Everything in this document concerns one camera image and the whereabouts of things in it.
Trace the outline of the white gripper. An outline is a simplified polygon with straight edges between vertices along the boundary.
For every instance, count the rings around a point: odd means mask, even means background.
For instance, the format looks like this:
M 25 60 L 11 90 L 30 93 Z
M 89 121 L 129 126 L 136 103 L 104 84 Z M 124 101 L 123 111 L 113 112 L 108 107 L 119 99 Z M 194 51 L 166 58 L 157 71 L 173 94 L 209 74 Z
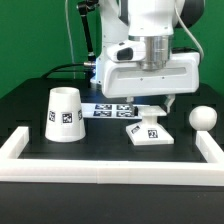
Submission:
M 199 87 L 200 56 L 197 52 L 171 54 L 165 66 L 154 71 L 141 68 L 145 56 L 143 44 L 115 44 L 107 48 L 106 54 L 102 92 L 107 98 L 127 97 L 132 115 L 133 97 L 167 95 L 165 106 L 170 112 L 174 94 L 195 92 Z

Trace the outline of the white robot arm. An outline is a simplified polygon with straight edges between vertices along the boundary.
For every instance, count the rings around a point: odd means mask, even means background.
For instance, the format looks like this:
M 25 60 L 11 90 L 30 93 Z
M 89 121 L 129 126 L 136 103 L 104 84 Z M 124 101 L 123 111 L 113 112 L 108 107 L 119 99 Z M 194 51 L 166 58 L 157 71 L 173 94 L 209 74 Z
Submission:
M 202 16 L 205 0 L 99 0 L 102 50 L 96 76 L 107 98 L 132 104 L 139 96 L 198 89 L 202 49 L 173 49 L 174 30 L 188 30 Z

